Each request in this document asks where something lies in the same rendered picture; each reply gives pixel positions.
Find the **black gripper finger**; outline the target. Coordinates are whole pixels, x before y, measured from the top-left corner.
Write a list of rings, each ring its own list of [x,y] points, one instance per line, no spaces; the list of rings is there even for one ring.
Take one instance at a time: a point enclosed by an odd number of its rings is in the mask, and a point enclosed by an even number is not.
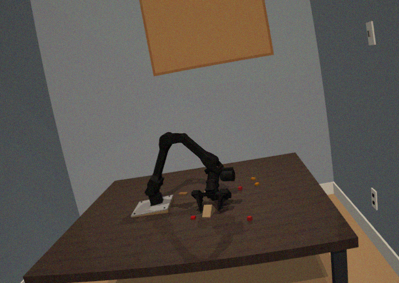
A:
[[[197,200],[199,211],[201,212],[203,199],[199,195],[193,195],[193,197]]]
[[[220,208],[222,207],[224,201],[228,199],[229,198],[225,194],[219,194],[218,206],[217,206],[218,211],[220,211]]]

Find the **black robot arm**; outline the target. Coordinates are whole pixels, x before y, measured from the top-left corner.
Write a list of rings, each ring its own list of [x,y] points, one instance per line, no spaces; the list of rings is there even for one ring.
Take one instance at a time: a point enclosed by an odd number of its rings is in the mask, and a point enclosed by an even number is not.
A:
[[[235,171],[233,167],[224,167],[219,161],[219,158],[214,154],[205,151],[195,141],[193,141],[186,133],[171,133],[167,132],[159,138],[159,153],[154,167],[153,175],[150,178],[146,196],[149,196],[150,206],[163,203],[163,196],[160,192],[160,186],[163,184],[164,178],[161,176],[167,153],[172,144],[182,143],[189,150],[191,150],[202,161],[205,173],[208,174],[207,179],[220,179],[223,182],[234,182]],[[218,166],[218,167],[217,167]]]

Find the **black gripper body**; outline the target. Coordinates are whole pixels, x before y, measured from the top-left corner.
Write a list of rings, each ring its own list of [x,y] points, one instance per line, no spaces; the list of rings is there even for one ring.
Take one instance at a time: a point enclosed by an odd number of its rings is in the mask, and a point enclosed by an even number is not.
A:
[[[206,180],[206,183],[205,193],[202,193],[199,190],[193,190],[191,195],[199,195],[203,198],[204,196],[218,196],[219,194],[225,194],[228,198],[232,197],[232,193],[229,189],[221,189],[220,192],[217,192],[219,187],[219,181],[217,179],[208,179]]]

